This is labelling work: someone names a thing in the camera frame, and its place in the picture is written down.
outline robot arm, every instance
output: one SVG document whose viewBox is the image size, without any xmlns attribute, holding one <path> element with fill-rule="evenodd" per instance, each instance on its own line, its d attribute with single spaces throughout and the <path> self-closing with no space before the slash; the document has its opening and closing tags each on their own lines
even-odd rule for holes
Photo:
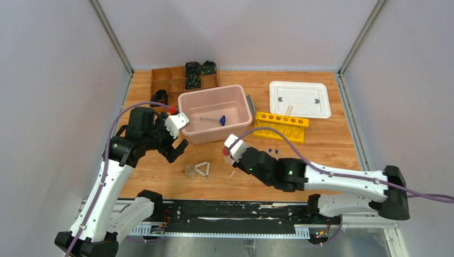
<svg viewBox="0 0 454 257">
<path fill-rule="evenodd" d="M 118 245 L 137 224 L 162 213 L 162 196 L 144 190 L 121 214 L 110 220 L 126 180 L 148 150 L 157 150 L 169 163 L 174 162 L 184 152 L 188 142 L 182 140 L 177 148 L 172 144 L 178 138 L 179 131 L 188 123 L 189 119 L 183 113 L 168 116 L 165 112 L 158 114 L 151 108 L 134 108 L 128 124 L 122 126 L 110 140 L 106 180 L 88 222 L 82 226 L 101 184 L 104 161 L 85 207 L 69 231 L 58 233 L 55 244 L 66 252 L 71 242 L 77 240 L 71 250 L 72 256 L 115 256 Z M 82 228 L 82 233 L 74 238 L 79 228 Z"/>
<path fill-rule="evenodd" d="M 230 147 L 236 139 L 237 137 L 232 134 L 224 145 Z M 296 158 L 277 160 L 266 152 L 249 147 L 242 140 L 232 147 L 226 160 L 233 167 L 253 175 L 265 185 L 285 192 L 333 190 L 344 193 L 341 195 L 311 195 L 307 205 L 309 213 L 333 217 L 342 213 L 374 212 L 391 220 L 410 218 L 406 193 L 387 185 L 326 175 Z M 354 170 L 312 164 L 327 172 L 358 174 L 358 171 Z M 384 170 L 379 171 L 363 171 L 361 175 L 405 186 L 405 180 L 400 170 L 394 166 L 387 166 Z"/>
</svg>

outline metal frame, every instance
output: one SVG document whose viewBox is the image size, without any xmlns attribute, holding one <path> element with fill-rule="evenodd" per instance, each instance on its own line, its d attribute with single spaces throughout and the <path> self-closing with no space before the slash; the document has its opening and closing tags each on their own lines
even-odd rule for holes
<svg viewBox="0 0 454 257">
<path fill-rule="evenodd" d="M 369 15 L 369 18 L 367 18 L 366 23 L 361 29 L 361 32 L 359 33 L 358 37 L 356 38 L 355 42 L 353 43 L 352 48 L 350 49 L 349 54 L 344 60 L 344 63 L 342 64 L 342 67 L 338 71 L 339 75 L 345 74 L 345 71 L 349 68 L 350 63 L 352 62 L 354 56 L 358 52 L 358 49 L 361 47 L 364 38 L 367 36 L 369 33 L 370 29 L 372 28 L 375 20 L 383 10 L 384 5 L 386 4 L 388 0 L 378 0 L 377 3 L 375 4 L 374 8 L 372 9 L 372 12 Z"/>
<path fill-rule="evenodd" d="M 340 99 L 342 100 L 342 105 L 344 107 L 345 118 L 347 119 L 350 134 L 353 140 L 353 145 L 358 157 L 359 167 L 361 168 L 361 170 L 370 170 L 369 163 L 367 161 L 369 155 L 363 143 L 362 131 L 358 126 L 354 108 L 352 107 L 352 103 L 350 101 L 348 88 L 345 87 L 343 75 L 339 76 L 339 74 L 337 74 L 336 82 L 337 87 L 339 88 Z"/>
<path fill-rule="evenodd" d="M 365 22 L 363 28 L 361 29 L 361 32 L 359 33 L 354 44 L 352 45 L 341 68 L 339 70 L 328 70 L 328 71 L 333 71 L 336 73 L 336 82 L 337 82 L 337 86 L 339 88 L 339 93 L 340 93 L 340 96 L 342 99 L 342 104 L 343 104 L 343 107 L 345 110 L 345 117 L 346 117 L 348 125 L 349 125 L 349 129 L 350 129 L 351 136 L 353 139 L 353 144 L 354 144 L 355 151 L 356 151 L 356 154 L 358 157 L 359 165 L 362 170 L 370 170 L 369 164 L 368 164 L 369 155 L 367 153 L 367 148 L 364 145 L 364 140 L 363 140 L 364 137 L 363 137 L 362 131 L 358 126 L 358 121 L 356 119 L 354 106 L 352 105 L 352 102 L 350 100 L 348 86 L 346 86 L 346 83 L 344 80 L 344 74 L 347 71 L 347 69 L 349 68 L 350 64 L 352 63 L 352 60 L 354 59 L 354 57 L 357 54 L 360 47 L 362 46 L 364 39 L 370 32 L 374 22 L 377 20 L 378 16 L 380 15 L 380 13 L 383 10 L 387 1 L 388 0 L 377 0 L 377 3 L 375 4 L 367 21 Z M 112 43 L 112 46 L 114 47 L 118 57 L 122 61 L 125 70 L 130 75 L 129 82 L 128 82 L 121 106 L 119 108 L 119 112 L 120 112 L 124 107 L 124 104 L 127 99 L 127 95 L 130 91 L 134 70 L 132 69 L 112 28 L 110 27 L 109 22 L 105 16 L 104 12 L 102 11 L 102 8 L 101 8 L 98 0 L 88 0 L 88 2 L 92 6 L 106 35 L 108 36 L 110 42 Z M 117 200 L 114 210 L 112 212 L 112 217 L 117 216 L 119 214 L 119 211 L 125 205 L 131 203 L 132 201 L 133 201 L 133 199 Z M 85 202 L 86 202 L 86 200 L 82 201 L 80 210 L 82 210 L 82 207 L 85 204 Z M 391 256 L 408 257 L 408 253 L 407 253 L 407 250 L 406 250 L 404 242 L 403 242 L 402 234 L 400 232 L 398 223 L 396 223 L 395 221 L 386 220 L 377 215 L 371 215 L 371 214 L 344 215 L 343 217 L 344 217 L 344 224 L 343 224 L 344 229 L 347 227 L 349 227 L 349 228 L 380 228 L 380 229 L 383 229 L 386 239 L 387 239 L 388 248 L 390 250 Z"/>
<path fill-rule="evenodd" d="M 98 17 L 100 24 L 102 28 L 104 29 L 107 37 L 109 38 L 110 42 L 112 43 L 113 48 L 115 49 L 115 52 L 118 55 L 118 58 L 123 63 L 123 66 L 125 67 L 126 71 L 132 77 L 132 74 L 134 73 L 131 65 L 129 64 L 128 59 L 126 58 L 125 53 L 123 52 L 122 47 L 120 46 L 120 43 L 118 42 L 117 37 L 114 34 L 114 31 L 112 30 L 112 27 L 110 27 L 109 22 L 107 21 L 107 17 L 105 16 L 104 12 L 102 11 L 102 8 L 98 2 L 98 0 L 88 0 L 90 5 L 93 8 L 93 11 L 95 12 L 96 16 Z"/>
</svg>

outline white wall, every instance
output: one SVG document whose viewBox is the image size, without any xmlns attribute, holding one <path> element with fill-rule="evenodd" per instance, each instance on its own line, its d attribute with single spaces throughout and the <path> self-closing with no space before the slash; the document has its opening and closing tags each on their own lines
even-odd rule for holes
<svg viewBox="0 0 454 257">
<path fill-rule="evenodd" d="M 371 169 L 399 166 L 407 186 L 454 195 L 454 2 L 388 1 L 346 74 Z M 452 256 L 454 206 L 409 200 L 412 257 Z"/>
<path fill-rule="evenodd" d="M 62 256 L 127 82 L 88 1 L 0 2 L 1 256 Z"/>
<path fill-rule="evenodd" d="M 131 65 L 338 69 L 377 0 L 100 0 Z"/>
</svg>

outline white lid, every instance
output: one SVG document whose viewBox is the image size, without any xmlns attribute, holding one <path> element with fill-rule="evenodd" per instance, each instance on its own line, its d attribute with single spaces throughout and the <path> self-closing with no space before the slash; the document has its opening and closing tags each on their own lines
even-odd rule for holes
<svg viewBox="0 0 454 257">
<path fill-rule="evenodd" d="M 290 116 L 327 119 L 331 117 L 328 90 L 322 83 L 272 81 L 269 87 L 270 112 Z"/>
</svg>

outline wooden table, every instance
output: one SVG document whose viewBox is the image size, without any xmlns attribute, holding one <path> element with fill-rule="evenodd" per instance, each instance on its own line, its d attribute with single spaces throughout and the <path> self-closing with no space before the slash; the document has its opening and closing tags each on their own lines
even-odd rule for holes
<svg viewBox="0 0 454 257">
<path fill-rule="evenodd" d="M 240 84 L 250 94 L 257 111 L 269 112 L 269 83 L 279 81 L 320 82 L 328 88 L 332 116 L 329 119 L 311 119 L 305 133 L 305 144 L 296 144 L 310 161 L 319 164 L 358 170 L 358 160 L 353 148 L 344 109 L 336 80 L 331 72 L 259 72 L 218 71 L 220 86 Z M 125 106 L 150 100 L 151 71 L 136 71 Z M 127 124 L 129 113 L 120 120 Z M 248 135 L 248 145 L 259 150 L 278 149 L 280 157 L 296 157 L 284 141 Z M 255 177 L 237 170 L 224 162 L 221 150 L 223 141 L 190 144 L 186 152 L 169 164 L 156 151 L 147 152 L 126 182 L 120 197 L 136 197 L 143 189 L 161 193 L 164 198 L 212 199 L 249 201 L 306 201 L 314 193 L 328 191 L 304 191 L 285 193 L 267 187 Z M 184 174 L 187 164 L 210 162 L 209 178 L 199 176 L 189 180 Z"/>
</svg>

